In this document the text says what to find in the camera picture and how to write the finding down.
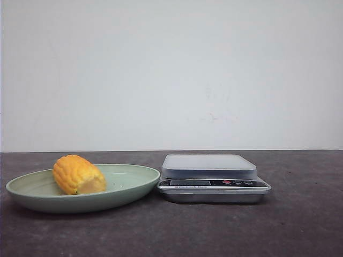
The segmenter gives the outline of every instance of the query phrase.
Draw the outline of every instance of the white backdrop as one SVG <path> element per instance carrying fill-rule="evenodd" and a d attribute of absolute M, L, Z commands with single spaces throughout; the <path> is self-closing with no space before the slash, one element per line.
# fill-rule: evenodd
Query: white backdrop
<path fill-rule="evenodd" d="M 343 149 L 343 1 L 2 0 L 2 152 Z"/>

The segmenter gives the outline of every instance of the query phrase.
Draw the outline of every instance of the plate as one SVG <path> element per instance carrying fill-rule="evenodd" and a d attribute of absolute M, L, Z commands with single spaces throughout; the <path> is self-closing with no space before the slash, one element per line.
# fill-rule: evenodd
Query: plate
<path fill-rule="evenodd" d="M 66 195 L 55 183 L 52 169 L 15 178 L 6 189 L 13 200 L 45 213 L 85 213 L 136 201 L 149 193 L 160 178 L 158 170 L 130 164 L 96 164 L 106 178 L 100 193 Z"/>

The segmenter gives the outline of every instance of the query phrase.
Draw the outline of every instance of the table surface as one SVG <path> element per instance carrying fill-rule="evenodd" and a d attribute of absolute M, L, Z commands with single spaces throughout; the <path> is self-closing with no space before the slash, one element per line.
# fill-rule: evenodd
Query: table surface
<path fill-rule="evenodd" d="M 171 153 L 234 153 L 273 189 L 258 204 L 176 204 L 156 191 L 85 214 L 25 209 L 11 179 L 78 154 L 161 171 Z M 241 150 L 1 154 L 1 256 L 343 256 L 343 151 Z"/>

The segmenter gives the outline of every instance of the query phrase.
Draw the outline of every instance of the corn cob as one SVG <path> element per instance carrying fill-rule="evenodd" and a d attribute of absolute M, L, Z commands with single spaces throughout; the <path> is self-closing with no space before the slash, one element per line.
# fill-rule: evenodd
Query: corn cob
<path fill-rule="evenodd" d="M 101 171 L 78 155 L 58 159 L 54 164 L 53 175 L 57 185 L 68 195 L 106 190 L 106 180 Z"/>

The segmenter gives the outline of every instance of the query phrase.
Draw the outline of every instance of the kitchen scale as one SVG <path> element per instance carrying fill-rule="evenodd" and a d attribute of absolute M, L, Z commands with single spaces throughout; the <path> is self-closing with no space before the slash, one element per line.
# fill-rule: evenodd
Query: kitchen scale
<path fill-rule="evenodd" d="M 258 202 L 271 186 L 256 166 L 235 154 L 171 154 L 158 191 L 171 202 Z"/>

